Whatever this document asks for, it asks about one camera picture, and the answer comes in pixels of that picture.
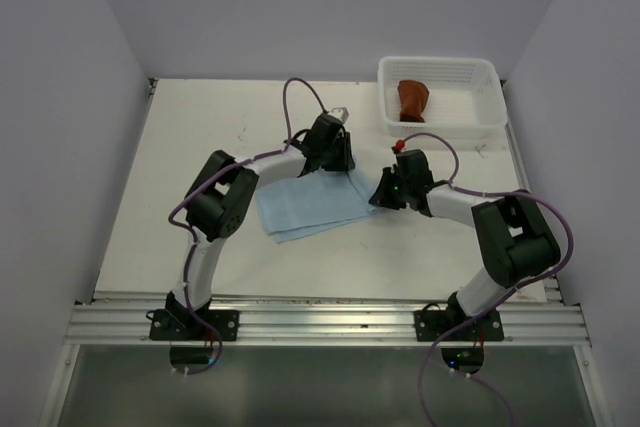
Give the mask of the light blue towel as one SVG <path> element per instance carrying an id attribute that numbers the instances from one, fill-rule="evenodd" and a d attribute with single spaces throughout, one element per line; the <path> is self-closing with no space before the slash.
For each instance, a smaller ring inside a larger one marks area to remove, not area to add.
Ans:
<path id="1" fill-rule="evenodd" d="M 349 172 L 319 170 L 262 187 L 256 200 L 265 233 L 283 243 L 377 214 L 379 209 L 369 203 L 374 190 L 359 168 Z"/>

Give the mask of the rust brown towel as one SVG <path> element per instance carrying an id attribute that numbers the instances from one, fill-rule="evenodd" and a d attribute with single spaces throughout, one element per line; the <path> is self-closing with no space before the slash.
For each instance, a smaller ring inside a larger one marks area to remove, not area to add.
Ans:
<path id="1" fill-rule="evenodd" d="M 398 83 L 397 92 L 400 100 L 399 120 L 424 123 L 424 111 L 430 96 L 427 86 L 419 81 L 405 79 Z"/>

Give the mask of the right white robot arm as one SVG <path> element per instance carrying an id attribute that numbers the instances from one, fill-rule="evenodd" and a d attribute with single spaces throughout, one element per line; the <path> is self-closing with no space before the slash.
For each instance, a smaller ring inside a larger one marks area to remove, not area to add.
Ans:
<path id="1" fill-rule="evenodd" d="M 393 152 L 396 161 L 382 170 L 369 203 L 467 225 L 475 230 L 482 259 L 478 273 L 449 297 L 445 309 L 425 306 L 415 313 L 416 337 L 435 340 L 449 332 L 454 339 L 468 339 L 496 313 L 501 297 L 560 262 L 558 242 L 528 192 L 463 193 L 450 182 L 434 180 L 422 151 L 397 145 Z"/>

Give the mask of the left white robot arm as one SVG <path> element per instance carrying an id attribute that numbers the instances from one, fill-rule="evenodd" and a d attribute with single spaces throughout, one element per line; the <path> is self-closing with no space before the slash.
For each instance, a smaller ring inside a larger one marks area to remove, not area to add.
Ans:
<path id="1" fill-rule="evenodd" d="M 189 247 L 176 286 L 154 315 L 151 337 L 162 340 L 219 339 L 208 312 L 211 286 L 226 240 L 242 225 L 259 186 L 318 169 L 348 172 L 355 168 L 348 111 L 320 114 L 308 129 L 289 135 L 268 152 L 241 159 L 223 150 L 211 154 L 185 198 L 169 214 L 169 223 L 186 230 Z"/>

